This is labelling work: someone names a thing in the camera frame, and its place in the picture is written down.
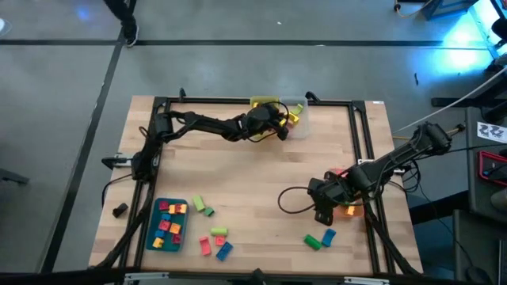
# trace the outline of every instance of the sticker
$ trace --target sticker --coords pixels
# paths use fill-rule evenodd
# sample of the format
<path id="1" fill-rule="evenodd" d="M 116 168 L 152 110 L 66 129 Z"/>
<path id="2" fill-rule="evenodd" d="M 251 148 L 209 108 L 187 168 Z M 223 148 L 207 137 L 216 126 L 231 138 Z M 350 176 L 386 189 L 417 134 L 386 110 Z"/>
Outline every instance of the sticker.
<path id="1" fill-rule="evenodd" d="M 490 123 L 477 122 L 477 136 L 499 143 L 507 143 L 507 128 Z"/>

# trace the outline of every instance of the concrete floor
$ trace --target concrete floor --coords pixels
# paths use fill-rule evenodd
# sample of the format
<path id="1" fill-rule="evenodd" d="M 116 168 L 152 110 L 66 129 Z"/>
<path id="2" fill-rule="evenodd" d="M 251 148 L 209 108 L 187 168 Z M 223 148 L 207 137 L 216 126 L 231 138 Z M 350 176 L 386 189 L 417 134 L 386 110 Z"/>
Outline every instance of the concrete floor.
<path id="1" fill-rule="evenodd" d="M 55 270 L 82 269 L 88 263 L 101 213 L 100 192 L 111 174 L 100 160 L 116 152 L 132 95 L 176 95 L 181 87 L 200 97 L 303 95 L 311 90 L 323 99 L 385 101 L 396 130 L 434 111 L 431 97 L 461 97 L 486 80 L 482 71 L 492 57 L 469 13 L 435 21 L 422 15 L 402 19 L 392 5 L 391 0 L 139 0 L 135 16 L 143 40 L 340 42 L 329 47 L 239 43 L 123 49 L 112 81 L 106 82 L 111 86 Z M 407 13 L 416 8 L 403 5 Z M 12 25 L 0 39 L 0 45 L 7 44 L 0 47 L 0 167 L 31 179 L 24 187 L 0 186 L 0 271 L 34 272 L 120 25 L 102 0 L 0 0 L 0 17 Z M 9 40 L 78 41 L 55 46 Z M 452 128 L 464 121 L 464 111 L 444 112 L 432 121 Z M 464 138 L 456 136 L 456 147 L 462 145 Z M 466 189 L 464 162 L 465 153 L 454 153 L 421 163 L 430 199 Z M 425 200 L 414 193 L 409 202 Z M 437 230 L 451 246 L 444 229 Z M 434 249 L 427 232 L 424 225 L 416 228 L 426 260 Z"/>

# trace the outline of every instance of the building block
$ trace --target building block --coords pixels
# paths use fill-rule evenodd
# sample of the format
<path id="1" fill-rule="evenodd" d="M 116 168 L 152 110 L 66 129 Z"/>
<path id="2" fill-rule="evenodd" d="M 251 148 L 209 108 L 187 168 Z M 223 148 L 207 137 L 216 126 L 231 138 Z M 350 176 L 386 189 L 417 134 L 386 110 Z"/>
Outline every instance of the building block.
<path id="1" fill-rule="evenodd" d="M 213 210 L 213 208 L 211 207 L 206 207 L 206 210 L 204 210 L 204 214 L 207 215 L 208 217 L 213 215 L 213 213 L 215 213 L 215 210 Z"/>
<path id="2" fill-rule="evenodd" d="M 169 215 L 169 214 L 162 214 L 162 219 L 164 221 L 170 221 L 171 220 L 171 215 Z"/>
<path id="3" fill-rule="evenodd" d="M 173 234 L 173 238 L 171 239 L 171 241 L 177 245 L 181 244 L 181 235 L 180 234 Z"/>
<path id="4" fill-rule="evenodd" d="M 222 246 L 225 243 L 225 236 L 217 235 L 215 236 L 215 245 Z"/>
<path id="5" fill-rule="evenodd" d="M 212 228 L 211 233 L 212 233 L 212 236 L 216 236 L 216 235 L 227 236 L 227 228 L 224 226 L 214 227 L 214 228 Z"/>
<path id="6" fill-rule="evenodd" d="M 196 206 L 197 211 L 204 210 L 204 201 L 199 195 L 193 197 L 193 204 Z"/>
<path id="7" fill-rule="evenodd" d="M 167 222 L 167 221 L 160 221 L 160 223 L 158 224 L 158 228 L 160 230 L 164 230 L 164 231 L 167 231 L 169 230 L 169 227 L 170 227 L 171 223 L 170 222 Z"/>
<path id="8" fill-rule="evenodd" d="M 176 205 L 169 205 L 169 214 L 176 214 Z"/>
<path id="9" fill-rule="evenodd" d="M 347 211 L 345 212 L 346 215 L 354 215 L 354 211 L 356 210 L 356 207 L 354 206 L 349 206 L 347 208 Z"/>
<path id="10" fill-rule="evenodd" d="M 216 254 L 216 258 L 218 258 L 220 261 L 224 261 L 231 252 L 232 248 L 233 248 L 232 244 L 226 241 L 222 245 L 222 248 L 219 250 L 219 252 Z"/>
<path id="11" fill-rule="evenodd" d="M 335 234 L 336 231 L 327 229 L 326 232 L 324 233 L 324 237 L 322 238 L 322 244 L 326 247 L 330 247 L 331 241 L 333 240 Z"/>
<path id="12" fill-rule="evenodd" d="M 303 111 L 304 107 L 301 104 L 298 104 L 295 109 L 291 110 L 291 113 L 294 115 L 299 115 Z"/>
<path id="13" fill-rule="evenodd" d="M 164 238 L 164 237 L 166 236 L 166 233 L 167 233 L 167 232 L 166 232 L 166 231 L 164 231 L 164 230 L 157 230 L 157 231 L 155 232 L 155 237 L 156 237 L 156 238 Z"/>
<path id="14" fill-rule="evenodd" d="M 167 210 L 168 208 L 169 208 L 169 203 L 167 203 L 166 201 L 160 201 L 160 202 L 158 202 L 158 209 L 160 211 Z"/>
<path id="15" fill-rule="evenodd" d="M 155 241 L 153 241 L 153 247 L 160 249 L 164 245 L 164 240 L 160 237 L 156 237 Z"/>
<path id="16" fill-rule="evenodd" d="M 306 237 L 304 237 L 304 242 L 309 245 L 312 249 L 319 250 L 322 245 L 320 242 L 318 242 L 315 237 L 312 237 L 311 235 L 307 234 Z"/>
<path id="17" fill-rule="evenodd" d="M 170 228 L 169 232 L 172 233 L 172 234 L 179 234 L 180 230 L 181 230 L 181 226 L 178 225 L 178 224 L 176 224 L 176 223 L 173 223 L 171 225 L 171 228 Z"/>
<path id="18" fill-rule="evenodd" d="M 212 254 L 212 247 L 209 245 L 208 237 L 201 237 L 199 239 L 200 251 L 204 256 Z"/>

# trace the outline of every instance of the wooden tabletop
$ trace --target wooden tabletop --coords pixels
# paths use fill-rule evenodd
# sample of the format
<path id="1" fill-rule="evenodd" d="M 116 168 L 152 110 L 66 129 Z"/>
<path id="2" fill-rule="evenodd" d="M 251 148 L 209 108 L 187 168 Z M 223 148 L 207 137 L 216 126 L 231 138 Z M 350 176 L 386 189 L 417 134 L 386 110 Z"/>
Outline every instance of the wooden tabletop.
<path id="1" fill-rule="evenodd" d="M 119 152 L 134 154 L 142 148 L 144 137 L 138 127 L 147 128 L 153 100 L 146 96 L 132 98 Z M 382 102 L 368 101 L 366 107 L 375 157 L 379 158 L 393 150 L 386 109 Z M 249 106 L 192 103 L 172 104 L 171 108 L 224 120 L 248 112 Z M 305 139 L 281 142 L 273 136 L 260 143 L 228 142 L 217 135 L 191 131 L 166 144 L 154 200 L 166 197 L 189 202 L 191 211 L 185 244 L 179 253 L 145 250 L 143 270 L 247 273 L 261 268 L 272 274 L 372 273 L 363 218 L 336 218 L 331 226 L 337 232 L 332 246 L 314 251 L 303 243 L 303 237 L 311 234 L 320 239 L 328 227 L 314 220 L 314 211 L 288 215 L 276 204 L 283 189 L 307 186 L 312 177 L 322 178 L 328 169 L 347 168 L 355 162 L 347 108 L 309 108 L 311 133 Z M 361 130 L 359 116 L 356 121 Z M 130 169 L 115 169 L 112 179 L 129 172 Z M 134 187 L 135 182 L 130 179 L 109 187 L 90 265 L 102 261 L 124 233 L 128 213 L 114 218 L 111 212 L 120 203 L 131 204 Z M 195 211 L 194 195 L 201 195 L 204 203 L 215 209 L 211 218 Z M 392 240 L 410 264 L 422 272 L 405 194 L 387 184 L 383 201 Z M 288 192 L 282 200 L 282 206 L 288 210 L 301 209 L 311 203 L 304 190 Z M 229 229 L 227 240 L 234 249 L 224 262 L 216 259 L 219 247 L 213 244 L 211 237 L 212 255 L 200 255 L 199 238 L 209 236 L 213 226 Z M 137 241 L 136 234 L 128 265 L 133 265 Z M 381 268 L 386 272 L 382 242 L 378 237 L 377 250 Z"/>

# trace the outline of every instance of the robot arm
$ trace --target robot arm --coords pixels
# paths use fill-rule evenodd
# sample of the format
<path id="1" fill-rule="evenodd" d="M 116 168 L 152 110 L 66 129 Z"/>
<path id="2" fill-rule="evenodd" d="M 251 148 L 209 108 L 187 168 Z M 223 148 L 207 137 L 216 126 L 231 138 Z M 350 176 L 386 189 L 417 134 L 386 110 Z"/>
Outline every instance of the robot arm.
<path id="1" fill-rule="evenodd" d="M 163 143 L 179 139 L 189 131 L 205 131 L 221 135 L 230 142 L 250 139 L 254 135 L 274 130 L 280 140 L 287 138 L 288 109 L 280 112 L 275 106 L 278 102 L 260 104 L 248 111 L 228 120 L 218 120 L 195 112 L 164 112 L 154 116 L 154 124 L 150 133 L 145 131 L 146 142 L 143 149 L 132 158 L 132 178 L 148 180 L 153 176 L 152 164 Z M 179 130 L 173 129 L 173 118 L 183 124 Z"/>

